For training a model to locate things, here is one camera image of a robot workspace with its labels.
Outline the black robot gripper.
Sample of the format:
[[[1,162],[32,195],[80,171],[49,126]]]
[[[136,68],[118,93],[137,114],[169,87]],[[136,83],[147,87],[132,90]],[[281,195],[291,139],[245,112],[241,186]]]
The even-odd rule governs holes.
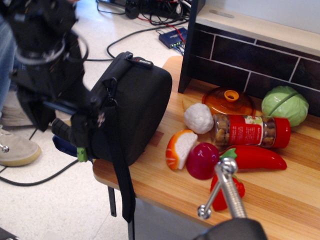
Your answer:
[[[56,119],[56,110],[71,115],[70,142],[87,148],[91,132],[98,127],[100,98],[88,90],[79,46],[79,35],[14,32],[15,56],[25,68],[12,75],[18,99],[33,125],[45,131]]]

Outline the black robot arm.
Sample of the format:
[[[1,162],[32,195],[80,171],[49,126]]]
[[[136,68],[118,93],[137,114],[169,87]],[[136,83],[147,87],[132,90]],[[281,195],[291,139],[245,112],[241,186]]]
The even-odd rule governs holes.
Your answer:
[[[16,41],[15,56],[24,66],[11,75],[18,100],[41,131],[56,113],[71,117],[65,139],[86,148],[97,120],[99,99],[83,83],[85,40],[73,31],[75,7],[67,0],[3,0],[0,13]]]

